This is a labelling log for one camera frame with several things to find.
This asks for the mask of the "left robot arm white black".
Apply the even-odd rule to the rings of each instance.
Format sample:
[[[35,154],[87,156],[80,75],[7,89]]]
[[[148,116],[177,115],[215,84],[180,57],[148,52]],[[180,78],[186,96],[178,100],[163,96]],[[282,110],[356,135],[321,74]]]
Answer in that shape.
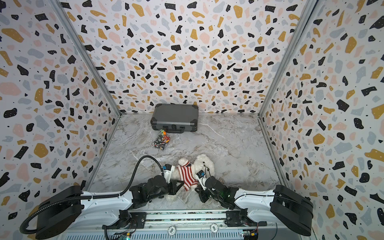
[[[175,195],[183,181],[166,179],[159,175],[119,192],[90,193],[72,186],[40,204],[36,239],[45,240],[67,229],[90,226],[123,228],[130,222],[130,211],[144,207],[148,202],[165,195]]]

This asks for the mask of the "white teddy bear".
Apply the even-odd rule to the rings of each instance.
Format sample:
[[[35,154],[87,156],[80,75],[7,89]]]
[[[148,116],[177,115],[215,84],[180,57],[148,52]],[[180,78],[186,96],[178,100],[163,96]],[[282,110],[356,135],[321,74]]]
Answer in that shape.
[[[201,155],[198,155],[197,158],[194,161],[189,161],[186,158],[179,159],[178,164],[175,166],[175,171],[172,174],[171,180],[179,180],[179,181],[181,181],[181,178],[180,178],[177,166],[184,165],[186,162],[190,162],[192,164],[192,168],[193,168],[194,174],[196,174],[200,170],[203,170],[206,173],[207,179],[209,177],[213,177],[215,175],[215,167],[214,167],[213,161],[207,155],[201,154]],[[172,196],[172,195],[166,196],[166,200],[174,202],[179,196],[181,198],[182,194],[184,194],[184,193],[192,193],[192,192],[197,194],[197,196],[199,197],[198,193],[195,192],[195,188],[190,189],[189,191],[186,191],[185,188],[182,187],[176,193],[176,195],[174,195],[174,196]]]

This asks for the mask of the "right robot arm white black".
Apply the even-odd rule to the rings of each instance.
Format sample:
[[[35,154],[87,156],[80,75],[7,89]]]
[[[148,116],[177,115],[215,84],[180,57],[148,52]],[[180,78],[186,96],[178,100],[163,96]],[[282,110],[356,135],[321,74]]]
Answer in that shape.
[[[313,204],[308,199],[283,185],[268,191],[248,191],[227,187],[215,177],[197,174],[199,186],[195,191],[201,202],[212,199],[227,209],[225,225],[228,227],[265,226],[283,224],[296,234],[312,234]]]

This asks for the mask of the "red white striped knitted sweater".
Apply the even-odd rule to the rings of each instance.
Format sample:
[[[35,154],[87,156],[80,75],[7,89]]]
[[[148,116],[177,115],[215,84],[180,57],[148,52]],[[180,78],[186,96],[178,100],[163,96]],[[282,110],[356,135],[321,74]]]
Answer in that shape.
[[[184,165],[177,166],[177,169],[179,171],[181,181],[184,182],[183,187],[186,191],[189,191],[198,185],[198,181],[194,178],[195,174],[190,162],[186,162]]]

